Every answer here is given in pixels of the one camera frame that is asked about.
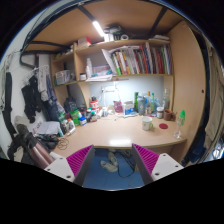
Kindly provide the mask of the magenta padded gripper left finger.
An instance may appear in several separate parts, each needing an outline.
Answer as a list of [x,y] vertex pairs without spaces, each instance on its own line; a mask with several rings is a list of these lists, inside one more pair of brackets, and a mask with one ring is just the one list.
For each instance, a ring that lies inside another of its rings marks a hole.
[[54,153],[54,156],[55,160],[45,168],[45,171],[82,186],[95,156],[95,149],[93,145],[90,145],[78,150],[67,158],[56,153]]

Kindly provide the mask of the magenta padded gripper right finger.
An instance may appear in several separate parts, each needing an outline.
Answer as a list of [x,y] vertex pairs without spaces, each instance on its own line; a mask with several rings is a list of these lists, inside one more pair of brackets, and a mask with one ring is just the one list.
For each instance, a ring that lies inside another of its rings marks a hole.
[[145,185],[183,169],[167,153],[157,154],[137,144],[132,145],[131,152]]

